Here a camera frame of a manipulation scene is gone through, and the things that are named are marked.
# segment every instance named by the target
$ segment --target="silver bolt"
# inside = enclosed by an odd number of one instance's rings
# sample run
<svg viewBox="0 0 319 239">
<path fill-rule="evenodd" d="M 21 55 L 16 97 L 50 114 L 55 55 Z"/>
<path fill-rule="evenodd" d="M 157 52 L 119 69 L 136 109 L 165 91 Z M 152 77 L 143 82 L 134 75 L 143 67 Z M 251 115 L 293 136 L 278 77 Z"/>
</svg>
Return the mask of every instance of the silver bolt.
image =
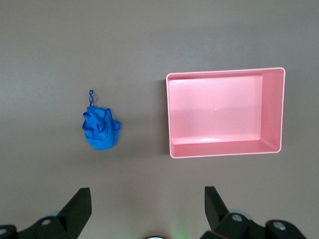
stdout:
<svg viewBox="0 0 319 239">
<path fill-rule="evenodd" d="M 286 230 L 285 225 L 282 224 L 281 222 L 274 222 L 273 225 L 275 228 L 277 228 L 279 230 L 282 230 L 282 231 Z"/>
<path fill-rule="evenodd" d="M 3 235 L 7 232 L 8 230 L 6 228 L 0 229 L 0 235 Z"/>
<path fill-rule="evenodd" d="M 48 224 L 50 224 L 51 223 L 51 220 L 50 219 L 45 219 L 42 223 L 41 223 L 41 225 L 42 226 L 45 226 L 45 225 L 48 225 Z"/>
<path fill-rule="evenodd" d="M 241 216 L 239 216 L 238 214 L 233 214 L 231 216 L 231 218 L 234 220 L 234 221 L 237 221 L 237 222 L 241 222 L 243 219 L 241 218 Z"/>
</svg>

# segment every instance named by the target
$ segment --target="gray floor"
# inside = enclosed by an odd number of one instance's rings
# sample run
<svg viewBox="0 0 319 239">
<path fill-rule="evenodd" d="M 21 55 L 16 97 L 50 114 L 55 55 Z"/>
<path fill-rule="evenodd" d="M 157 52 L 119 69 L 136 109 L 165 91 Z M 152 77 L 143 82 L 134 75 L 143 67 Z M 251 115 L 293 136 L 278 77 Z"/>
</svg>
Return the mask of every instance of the gray floor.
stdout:
<svg viewBox="0 0 319 239">
<path fill-rule="evenodd" d="M 0 225 L 22 230 L 90 187 L 80 239 L 197 239 L 204 186 L 259 224 L 319 237 L 319 2 L 0 0 Z M 278 154 L 171 159 L 170 72 L 286 69 Z M 123 123 L 94 151 L 88 91 Z"/>
</svg>

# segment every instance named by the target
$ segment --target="blue pouch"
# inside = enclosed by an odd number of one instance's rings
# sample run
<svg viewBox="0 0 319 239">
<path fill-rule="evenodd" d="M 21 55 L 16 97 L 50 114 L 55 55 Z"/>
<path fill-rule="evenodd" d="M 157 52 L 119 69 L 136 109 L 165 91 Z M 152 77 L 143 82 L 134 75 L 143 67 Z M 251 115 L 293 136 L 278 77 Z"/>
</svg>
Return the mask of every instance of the blue pouch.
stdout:
<svg viewBox="0 0 319 239">
<path fill-rule="evenodd" d="M 84 123 L 82 128 L 88 143 L 95 150 L 112 148 L 118 140 L 121 123 L 112 118 L 110 109 L 94 107 L 92 105 L 93 90 L 90 90 L 90 106 L 83 113 Z"/>
</svg>

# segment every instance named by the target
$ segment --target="blue fabric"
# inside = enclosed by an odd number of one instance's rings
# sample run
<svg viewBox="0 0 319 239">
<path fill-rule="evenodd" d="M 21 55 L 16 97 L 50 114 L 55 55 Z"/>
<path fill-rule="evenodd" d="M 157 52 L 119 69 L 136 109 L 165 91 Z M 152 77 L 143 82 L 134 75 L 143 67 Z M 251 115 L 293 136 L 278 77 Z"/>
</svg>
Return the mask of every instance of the blue fabric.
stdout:
<svg viewBox="0 0 319 239">
<path fill-rule="evenodd" d="M 112 118 L 110 109 L 92 106 L 93 100 L 93 91 L 90 90 L 90 106 L 83 114 L 82 125 L 86 140 L 95 150 L 111 148 L 118 140 L 121 123 Z"/>
</svg>

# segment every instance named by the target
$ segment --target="pink plastic container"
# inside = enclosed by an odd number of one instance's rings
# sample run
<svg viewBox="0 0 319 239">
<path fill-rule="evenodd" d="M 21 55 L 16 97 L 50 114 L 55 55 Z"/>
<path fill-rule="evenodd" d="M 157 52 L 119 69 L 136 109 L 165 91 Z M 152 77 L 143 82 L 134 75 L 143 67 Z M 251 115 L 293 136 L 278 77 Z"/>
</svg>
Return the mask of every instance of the pink plastic container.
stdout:
<svg viewBox="0 0 319 239">
<path fill-rule="evenodd" d="M 172 158 L 281 150 L 285 69 L 170 73 Z"/>
</svg>

